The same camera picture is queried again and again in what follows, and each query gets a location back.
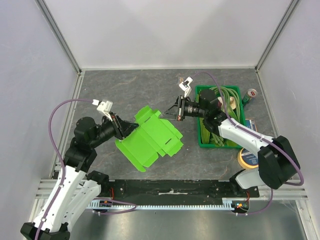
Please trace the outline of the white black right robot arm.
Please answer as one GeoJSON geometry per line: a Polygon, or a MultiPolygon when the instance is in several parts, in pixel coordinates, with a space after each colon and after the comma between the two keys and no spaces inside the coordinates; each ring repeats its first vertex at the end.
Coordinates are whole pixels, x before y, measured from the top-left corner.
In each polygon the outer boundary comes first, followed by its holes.
{"type": "Polygon", "coordinates": [[[161,119],[183,121],[185,117],[201,118],[204,127],[224,139],[247,149],[258,159],[258,167],[237,172],[229,179],[229,191],[235,197],[247,189],[268,186],[272,190],[289,185],[289,179],[301,175],[301,168],[287,138],[258,133],[231,118],[222,97],[204,89],[197,101],[178,96],[173,106],[159,116],[161,119]]]}

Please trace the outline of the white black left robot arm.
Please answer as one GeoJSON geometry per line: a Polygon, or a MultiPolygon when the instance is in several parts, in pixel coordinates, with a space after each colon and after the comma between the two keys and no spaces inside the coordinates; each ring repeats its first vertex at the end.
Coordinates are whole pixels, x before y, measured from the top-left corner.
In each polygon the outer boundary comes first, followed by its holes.
{"type": "Polygon", "coordinates": [[[108,175],[88,172],[97,157],[96,147],[113,137],[123,140],[138,126],[114,113],[111,118],[103,116],[101,124],[91,117],[79,119],[47,202],[32,222],[22,225],[21,234],[27,240],[68,240],[92,200],[110,191],[108,175]]]}

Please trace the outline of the green paper box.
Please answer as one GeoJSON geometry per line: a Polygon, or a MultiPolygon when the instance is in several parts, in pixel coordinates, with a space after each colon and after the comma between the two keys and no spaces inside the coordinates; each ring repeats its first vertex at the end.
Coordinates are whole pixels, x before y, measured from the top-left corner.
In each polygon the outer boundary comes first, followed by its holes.
{"type": "Polygon", "coordinates": [[[183,135],[167,119],[160,118],[161,112],[148,105],[135,115],[139,125],[124,140],[115,145],[129,162],[140,172],[145,172],[160,156],[172,157],[183,146],[183,135]]]}

